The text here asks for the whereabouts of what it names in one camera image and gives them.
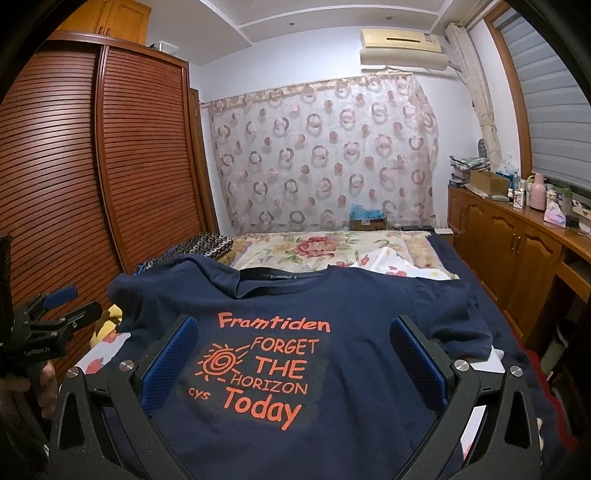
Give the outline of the person's left hand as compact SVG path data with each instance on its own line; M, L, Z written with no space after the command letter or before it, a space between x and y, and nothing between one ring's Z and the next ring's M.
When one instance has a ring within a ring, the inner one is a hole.
M55 368L51 361L43 364L38 378L7 376L1 379L1 416L14 419L18 415L16 398L22 397L27 392L35 394L35 402L44 419L52 419L57 399L58 383Z

